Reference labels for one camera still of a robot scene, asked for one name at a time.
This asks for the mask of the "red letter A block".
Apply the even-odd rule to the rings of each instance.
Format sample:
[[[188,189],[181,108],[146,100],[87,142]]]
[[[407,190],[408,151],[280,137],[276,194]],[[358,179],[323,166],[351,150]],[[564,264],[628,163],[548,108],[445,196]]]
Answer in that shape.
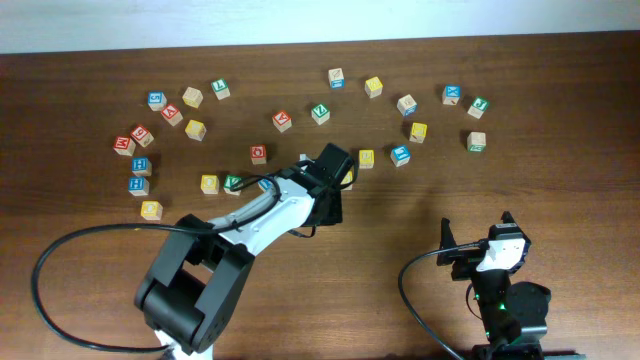
[[[284,110],[281,110],[272,116],[273,125],[276,129],[283,133],[292,126],[291,116]]]

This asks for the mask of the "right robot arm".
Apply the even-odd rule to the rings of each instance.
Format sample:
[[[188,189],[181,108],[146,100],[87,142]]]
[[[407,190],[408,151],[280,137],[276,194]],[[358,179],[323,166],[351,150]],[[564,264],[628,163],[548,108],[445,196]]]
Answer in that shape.
[[[475,359],[584,359],[575,351],[545,353],[551,291],[540,284],[510,277],[524,264],[531,241],[505,211],[501,222],[469,250],[454,240],[450,220],[441,220],[439,266],[452,267],[454,281],[469,281],[488,343],[473,347]]]

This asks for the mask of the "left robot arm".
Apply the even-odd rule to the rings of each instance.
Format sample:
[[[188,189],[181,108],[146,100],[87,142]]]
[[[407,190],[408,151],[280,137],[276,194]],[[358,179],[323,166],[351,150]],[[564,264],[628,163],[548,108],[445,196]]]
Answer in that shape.
[[[212,358],[256,256],[301,227],[340,223],[342,181],[354,165],[349,153],[329,143],[314,160],[233,185],[233,191],[268,185],[242,208],[209,221],[187,215],[178,222],[134,297],[164,358]]]

